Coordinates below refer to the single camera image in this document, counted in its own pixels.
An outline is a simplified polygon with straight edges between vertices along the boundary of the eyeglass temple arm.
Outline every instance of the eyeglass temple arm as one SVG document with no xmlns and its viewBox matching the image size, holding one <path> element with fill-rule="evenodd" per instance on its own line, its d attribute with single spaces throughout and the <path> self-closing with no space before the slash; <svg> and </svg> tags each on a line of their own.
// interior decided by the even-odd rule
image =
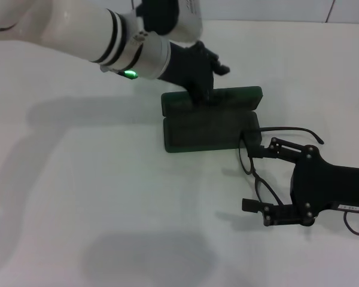
<svg viewBox="0 0 359 287">
<path fill-rule="evenodd" d="M 312 130 L 304 129 L 302 127 L 262 127 L 260 128 L 261 132 L 277 132 L 281 130 L 300 130 L 301 132 L 306 132 L 311 134 L 319 144 L 324 145 L 324 141 Z"/>
</svg>

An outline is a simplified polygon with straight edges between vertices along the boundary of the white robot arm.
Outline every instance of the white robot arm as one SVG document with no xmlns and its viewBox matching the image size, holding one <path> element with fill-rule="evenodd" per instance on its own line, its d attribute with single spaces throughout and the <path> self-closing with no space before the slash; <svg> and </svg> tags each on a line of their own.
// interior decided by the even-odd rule
<svg viewBox="0 0 359 287">
<path fill-rule="evenodd" d="M 0 40 L 19 40 L 101 65 L 102 71 L 160 79 L 186 88 L 195 102 L 212 94 L 213 72 L 228 67 L 197 42 L 199 0 L 140 0 L 117 14 L 88 0 L 0 0 Z M 182 48 L 170 40 L 197 42 Z"/>
</svg>

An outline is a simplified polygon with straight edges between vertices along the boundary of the black ring band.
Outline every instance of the black ring band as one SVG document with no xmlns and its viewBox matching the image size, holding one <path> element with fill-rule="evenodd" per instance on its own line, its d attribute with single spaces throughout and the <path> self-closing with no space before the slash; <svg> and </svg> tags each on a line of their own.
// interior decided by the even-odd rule
<svg viewBox="0 0 359 287">
<path fill-rule="evenodd" d="M 115 45 L 115 41 L 116 41 L 116 38 L 117 38 L 117 18 L 114 14 L 113 11 L 109 10 L 108 11 L 110 12 L 110 15 L 112 15 L 112 20 L 113 20 L 113 32 L 112 32 L 112 38 L 110 39 L 110 43 L 109 43 L 109 46 L 108 48 L 106 49 L 106 51 L 104 52 L 104 54 L 101 56 L 100 59 L 98 59 L 97 61 L 94 61 L 92 63 L 102 63 L 103 61 L 105 61 L 107 59 L 107 57 L 109 57 L 110 53 L 112 52 L 113 48 L 114 48 L 114 45 Z"/>
<path fill-rule="evenodd" d="M 124 52 L 124 48 L 126 45 L 126 22 L 124 17 L 122 17 L 121 15 L 118 15 L 120 17 L 121 20 L 121 43 L 120 46 L 117 49 L 116 54 L 114 55 L 113 59 L 111 59 L 108 63 L 104 64 L 104 66 L 111 66 L 113 65 L 121 56 L 122 52 Z"/>
<path fill-rule="evenodd" d="M 141 46 L 139 46 L 136 54 L 134 55 L 134 58 L 133 60 L 131 61 L 131 63 L 125 68 L 123 69 L 122 71 L 127 71 L 127 70 L 130 70 L 134 67 L 134 65 L 137 63 L 137 61 L 139 60 L 139 57 L 141 56 L 141 53 L 142 53 L 142 48 L 144 47 L 144 45 L 142 44 Z"/>
</svg>

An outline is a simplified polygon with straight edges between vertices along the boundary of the white label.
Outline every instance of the white label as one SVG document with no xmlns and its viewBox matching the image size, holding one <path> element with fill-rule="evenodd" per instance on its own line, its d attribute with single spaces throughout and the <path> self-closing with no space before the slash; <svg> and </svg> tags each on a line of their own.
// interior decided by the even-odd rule
<svg viewBox="0 0 359 287">
<path fill-rule="evenodd" d="M 339 205 L 338 209 L 344 209 L 344 210 L 352 210 L 352 211 L 359 211 L 359 207 L 356 206 L 350 206 L 350 205 Z"/>
</svg>

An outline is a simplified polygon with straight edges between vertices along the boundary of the white wall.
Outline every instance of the white wall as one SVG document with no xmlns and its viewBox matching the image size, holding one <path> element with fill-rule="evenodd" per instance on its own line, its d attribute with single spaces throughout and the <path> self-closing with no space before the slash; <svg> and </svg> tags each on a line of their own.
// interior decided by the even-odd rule
<svg viewBox="0 0 359 287">
<path fill-rule="evenodd" d="M 132 0 L 91 0 L 119 13 Z M 334 0 L 200 0 L 206 20 L 325 22 Z M 329 22 L 359 23 L 359 0 L 336 0 Z"/>
<path fill-rule="evenodd" d="M 359 0 L 336 0 L 331 23 L 359 23 Z"/>
<path fill-rule="evenodd" d="M 211 20 L 325 22 L 332 0 L 200 0 Z"/>
</svg>

